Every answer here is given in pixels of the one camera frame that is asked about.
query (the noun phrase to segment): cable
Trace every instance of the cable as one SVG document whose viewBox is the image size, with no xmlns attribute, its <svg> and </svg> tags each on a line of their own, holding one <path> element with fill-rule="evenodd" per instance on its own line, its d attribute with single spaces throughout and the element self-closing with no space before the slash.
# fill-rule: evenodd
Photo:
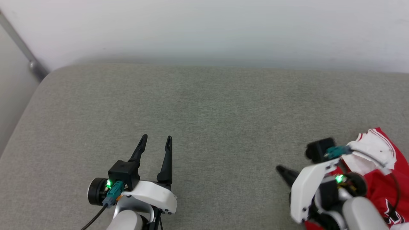
<svg viewBox="0 0 409 230">
<path fill-rule="evenodd" d="M 106 209 L 107 206 L 108 204 L 105 204 L 101 208 L 101 210 L 94 216 L 94 218 L 92 218 L 81 230 L 87 229 L 101 215 L 101 213 Z"/>
<path fill-rule="evenodd" d="M 160 230 L 163 230 L 163 226 L 162 226 L 162 218 L 159 217 L 159 223 L 160 223 Z"/>
<path fill-rule="evenodd" d="M 383 168 L 386 167 L 386 165 L 385 165 L 384 163 L 382 163 L 380 160 L 376 159 L 375 157 L 373 157 L 372 155 L 370 155 L 370 154 L 368 154 L 368 153 L 365 153 L 365 152 L 362 152 L 362 151 L 359 151 L 359 150 L 356 150 L 356 149 L 351 149 L 351 150 L 356 151 L 356 152 L 358 152 L 358 153 L 360 153 L 360 154 L 363 154 L 363 155 L 369 157 L 369 158 L 372 159 L 373 161 L 377 162 L 377 163 L 378 163 L 380 166 L 382 166 Z M 392 172 L 391 172 L 391 177 L 392 177 L 393 181 L 395 182 L 397 194 L 396 194 L 396 202 L 395 202 L 395 205 L 394 205 L 394 207 L 389 211 L 388 216 L 391 216 L 391 213 L 396 212 L 396 209 L 398 208 L 398 204 L 399 204 L 399 200 L 400 200 L 400 187 L 399 187 L 398 180 L 396 179 L 395 175 L 394 175 Z"/>
</svg>

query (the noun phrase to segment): gray sofa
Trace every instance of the gray sofa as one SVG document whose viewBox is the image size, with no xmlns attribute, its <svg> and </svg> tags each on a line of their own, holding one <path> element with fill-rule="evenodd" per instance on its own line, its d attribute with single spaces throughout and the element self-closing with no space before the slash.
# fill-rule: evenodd
<svg viewBox="0 0 409 230">
<path fill-rule="evenodd" d="M 380 126 L 408 157 L 409 75 L 92 64 L 40 84 L 0 158 L 0 229 L 80 229 L 100 209 L 95 177 L 148 145 L 154 180 L 173 137 L 175 215 L 165 230 L 302 229 L 277 164 L 300 170 L 307 143 Z M 108 226 L 113 208 L 90 229 Z"/>
</svg>

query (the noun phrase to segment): red cloth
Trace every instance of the red cloth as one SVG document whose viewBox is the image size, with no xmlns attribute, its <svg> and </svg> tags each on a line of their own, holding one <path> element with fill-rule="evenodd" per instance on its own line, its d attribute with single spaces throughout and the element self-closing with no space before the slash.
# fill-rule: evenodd
<svg viewBox="0 0 409 230">
<path fill-rule="evenodd" d="M 385 176 L 379 170 L 374 170 L 364 175 L 368 185 L 368 193 L 366 194 L 366 197 L 375 205 L 390 228 L 394 224 L 409 221 L 409 164 L 400 150 L 381 130 L 381 128 L 375 128 L 373 130 L 380 134 L 386 142 L 391 144 L 396 153 L 395 169 L 392 170 L 392 173 L 396 177 L 400 186 L 400 199 L 398 208 L 396 209 L 394 215 L 387 215 L 390 209 L 395 205 L 397 196 L 396 185 L 392 176 Z M 340 174 L 338 169 L 333 173 Z M 307 230 L 323 229 L 322 227 L 309 221 L 305 222 L 305 227 Z"/>
</svg>

